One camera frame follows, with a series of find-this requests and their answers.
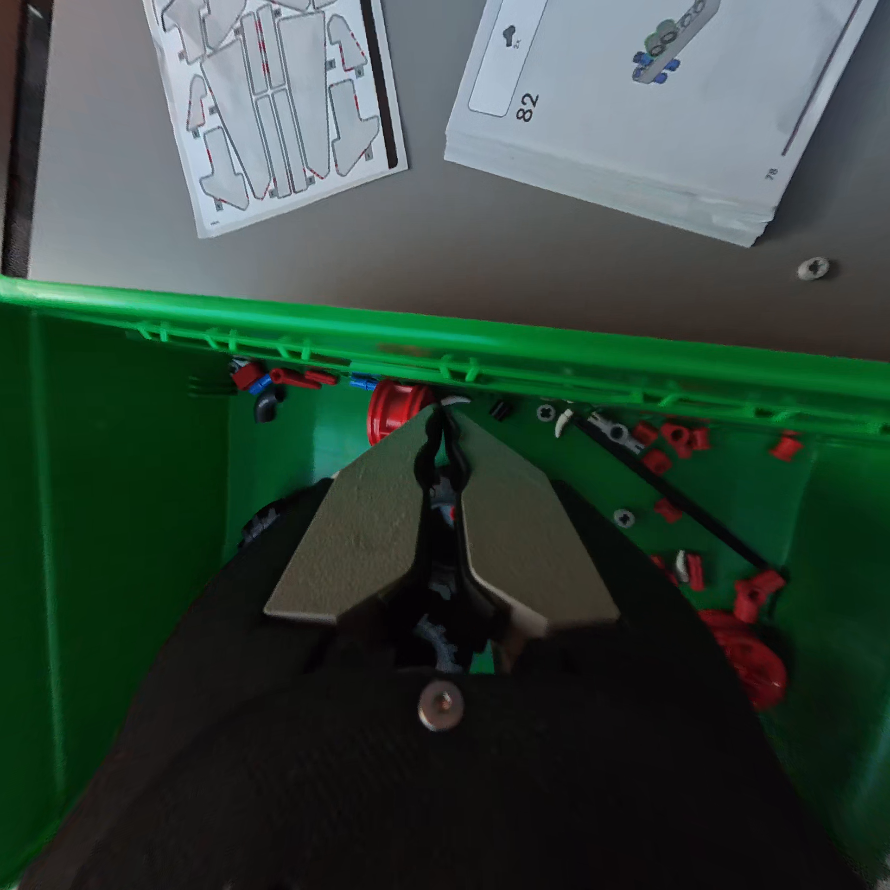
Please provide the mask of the red lego wheel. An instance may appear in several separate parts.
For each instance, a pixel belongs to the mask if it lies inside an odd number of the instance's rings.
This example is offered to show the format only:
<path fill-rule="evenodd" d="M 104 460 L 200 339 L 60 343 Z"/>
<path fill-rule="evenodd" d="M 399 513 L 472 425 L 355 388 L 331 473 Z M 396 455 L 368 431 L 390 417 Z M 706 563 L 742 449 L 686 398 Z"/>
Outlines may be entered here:
<path fill-rule="evenodd" d="M 426 384 L 402 384 L 389 379 L 378 382 L 367 415 L 369 445 L 375 446 L 435 402 L 435 393 Z"/>
<path fill-rule="evenodd" d="M 779 705 L 788 687 L 788 672 L 781 658 L 767 646 L 751 624 L 726 610 L 699 610 L 756 712 Z"/>

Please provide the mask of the light grey lego connector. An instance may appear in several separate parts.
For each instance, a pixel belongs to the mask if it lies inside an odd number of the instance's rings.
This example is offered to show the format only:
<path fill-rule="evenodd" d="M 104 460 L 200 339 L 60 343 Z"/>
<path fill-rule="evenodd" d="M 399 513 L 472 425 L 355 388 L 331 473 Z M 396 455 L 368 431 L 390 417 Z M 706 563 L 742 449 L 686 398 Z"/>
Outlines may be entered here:
<path fill-rule="evenodd" d="M 634 455 L 642 454 L 646 446 L 623 424 L 598 412 L 592 412 L 587 422 L 602 432 L 607 439 L 624 447 Z"/>

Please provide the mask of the black lego tire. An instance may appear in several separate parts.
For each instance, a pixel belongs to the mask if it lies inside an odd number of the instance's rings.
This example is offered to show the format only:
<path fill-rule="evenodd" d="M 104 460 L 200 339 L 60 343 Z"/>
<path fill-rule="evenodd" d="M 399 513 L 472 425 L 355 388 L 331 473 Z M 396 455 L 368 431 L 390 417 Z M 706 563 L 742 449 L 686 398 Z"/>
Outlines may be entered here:
<path fill-rule="evenodd" d="M 248 547 L 268 528 L 272 527 L 286 512 L 284 499 L 275 500 L 258 510 L 240 529 L 238 549 Z"/>

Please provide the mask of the long black lego axle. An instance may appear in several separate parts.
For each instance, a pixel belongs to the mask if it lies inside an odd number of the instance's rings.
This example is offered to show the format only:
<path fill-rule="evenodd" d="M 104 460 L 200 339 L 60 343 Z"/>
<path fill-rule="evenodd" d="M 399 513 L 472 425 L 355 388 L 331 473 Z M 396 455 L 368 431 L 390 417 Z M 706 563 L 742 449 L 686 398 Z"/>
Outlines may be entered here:
<path fill-rule="evenodd" d="M 572 416 L 568 419 L 568 423 L 603 448 L 618 462 L 626 466 L 634 475 L 662 495 L 662 497 L 666 498 L 672 506 L 678 508 L 699 526 L 705 528 L 712 536 L 720 540 L 758 572 L 766 572 L 773 569 L 772 562 L 769 562 L 760 553 L 746 544 L 704 507 L 667 481 L 662 474 L 652 470 L 642 458 L 633 454 L 625 446 L 611 440 L 600 428 L 591 424 L 588 419 Z"/>

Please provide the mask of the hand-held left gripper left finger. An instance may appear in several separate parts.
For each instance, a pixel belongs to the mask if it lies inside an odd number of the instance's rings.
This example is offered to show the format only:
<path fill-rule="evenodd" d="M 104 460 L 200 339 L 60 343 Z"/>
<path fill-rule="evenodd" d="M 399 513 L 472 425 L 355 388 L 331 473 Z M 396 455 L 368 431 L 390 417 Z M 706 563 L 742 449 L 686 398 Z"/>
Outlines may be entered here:
<path fill-rule="evenodd" d="M 426 559 L 440 442 L 441 408 L 431 405 L 341 470 L 263 613 L 346 626 L 413 580 Z"/>

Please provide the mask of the green plastic bin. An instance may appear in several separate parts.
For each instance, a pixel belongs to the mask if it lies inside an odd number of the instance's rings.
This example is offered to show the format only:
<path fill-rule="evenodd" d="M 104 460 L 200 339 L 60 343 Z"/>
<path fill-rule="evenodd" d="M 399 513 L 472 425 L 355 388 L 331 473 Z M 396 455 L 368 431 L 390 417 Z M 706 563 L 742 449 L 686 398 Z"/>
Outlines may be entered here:
<path fill-rule="evenodd" d="M 283 386 L 258 425 L 238 361 L 339 380 Z M 350 374 L 437 393 L 426 559 L 346 626 L 267 617 L 371 447 Z M 1 377 L 2 888 L 888 878 L 888 364 L 3 277 Z M 708 429 L 688 459 L 652 445 L 786 581 L 753 624 L 779 705 L 755 711 L 698 616 L 758 571 L 540 404 Z M 446 409 L 546 474 L 615 625 L 521 636 L 472 585 Z M 435 670 L 426 612 L 469 674 Z"/>

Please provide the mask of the grey lego gear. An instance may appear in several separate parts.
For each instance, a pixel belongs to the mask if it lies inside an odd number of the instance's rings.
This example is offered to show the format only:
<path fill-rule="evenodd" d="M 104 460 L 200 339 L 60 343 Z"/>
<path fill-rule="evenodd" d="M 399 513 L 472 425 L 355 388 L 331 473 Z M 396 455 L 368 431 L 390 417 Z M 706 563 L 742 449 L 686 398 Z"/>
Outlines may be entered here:
<path fill-rule="evenodd" d="M 467 675 L 473 661 L 473 646 L 460 629 L 435 620 L 426 612 L 417 620 L 414 637 L 432 650 L 433 667 L 439 674 Z"/>

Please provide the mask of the white instruction booklet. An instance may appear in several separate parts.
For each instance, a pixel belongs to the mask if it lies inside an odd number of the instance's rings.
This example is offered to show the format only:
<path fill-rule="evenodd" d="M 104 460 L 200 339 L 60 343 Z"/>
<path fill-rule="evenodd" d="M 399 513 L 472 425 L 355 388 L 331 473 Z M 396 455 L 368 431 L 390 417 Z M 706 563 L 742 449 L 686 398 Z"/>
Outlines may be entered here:
<path fill-rule="evenodd" d="M 754 245 L 876 1 L 493 1 L 447 161 Z"/>

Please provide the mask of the white sticker sheet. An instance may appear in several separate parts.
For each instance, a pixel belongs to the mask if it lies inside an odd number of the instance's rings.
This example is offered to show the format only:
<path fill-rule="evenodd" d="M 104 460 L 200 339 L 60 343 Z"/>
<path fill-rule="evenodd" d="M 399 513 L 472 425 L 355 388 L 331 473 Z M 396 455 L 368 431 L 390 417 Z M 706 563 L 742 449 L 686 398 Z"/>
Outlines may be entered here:
<path fill-rule="evenodd" d="M 144 1 L 197 236 L 408 170 L 380 1 Z"/>

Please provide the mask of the scattered small red lego pieces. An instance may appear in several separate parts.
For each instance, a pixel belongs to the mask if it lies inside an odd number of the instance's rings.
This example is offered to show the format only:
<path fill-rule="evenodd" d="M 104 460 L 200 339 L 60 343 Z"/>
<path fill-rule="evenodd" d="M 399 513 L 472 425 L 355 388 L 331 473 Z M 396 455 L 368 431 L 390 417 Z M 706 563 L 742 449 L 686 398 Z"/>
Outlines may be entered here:
<path fill-rule="evenodd" d="M 335 385 L 339 378 L 327 371 L 318 369 L 306 369 L 300 372 L 293 369 L 285 369 L 275 367 L 266 370 L 261 362 L 233 362 L 231 378 L 239 391 L 250 393 L 249 387 L 263 375 L 269 374 L 273 380 L 273 385 L 292 386 L 305 388 L 307 390 L 319 390 L 322 385 Z M 470 400 L 465 397 L 449 396 L 441 398 L 442 406 L 468 403 Z M 663 437 L 665 442 L 674 449 L 676 455 L 681 459 L 688 459 L 695 451 L 706 451 L 710 448 L 709 432 L 705 426 L 696 426 L 689 428 L 683 424 L 677 424 L 673 421 L 665 421 L 661 427 L 656 429 L 646 421 L 640 421 L 634 426 L 631 433 L 646 446 L 641 454 L 642 460 L 656 473 L 664 474 L 671 467 L 671 460 L 667 454 L 655 448 L 654 443 L 659 437 Z M 790 434 L 785 435 L 777 446 L 778 450 L 771 453 L 776 458 L 788 458 L 799 451 L 803 445 L 801 442 L 793 439 Z M 676 507 L 672 506 L 666 498 L 662 497 L 660 501 L 653 507 L 655 512 L 662 515 L 663 518 L 673 523 L 682 518 L 683 513 Z M 683 575 L 683 584 L 686 584 L 693 591 L 701 591 L 704 589 L 703 563 L 700 555 L 695 553 L 687 553 L 684 557 L 685 568 L 683 570 L 676 569 L 676 572 L 685 572 Z M 753 625 L 758 618 L 761 607 L 767 602 L 769 597 L 784 587 L 786 581 L 775 570 L 759 572 L 749 579 L 743 579 L 735 583 L 736 598 L 733 605 L 732 613 L 741 621 Z"/>

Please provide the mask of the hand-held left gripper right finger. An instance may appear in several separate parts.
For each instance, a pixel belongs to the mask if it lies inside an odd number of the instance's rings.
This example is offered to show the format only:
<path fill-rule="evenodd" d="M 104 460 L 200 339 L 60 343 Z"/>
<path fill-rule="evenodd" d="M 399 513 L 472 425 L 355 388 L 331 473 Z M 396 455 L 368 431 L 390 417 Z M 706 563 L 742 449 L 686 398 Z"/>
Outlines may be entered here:
<path fill-rule="evenodd" d="M 620 610 L 546 474 L 460 411 L 444 411 L 443 432 L 472 585 L 521 636 L 615 625 Z"/>

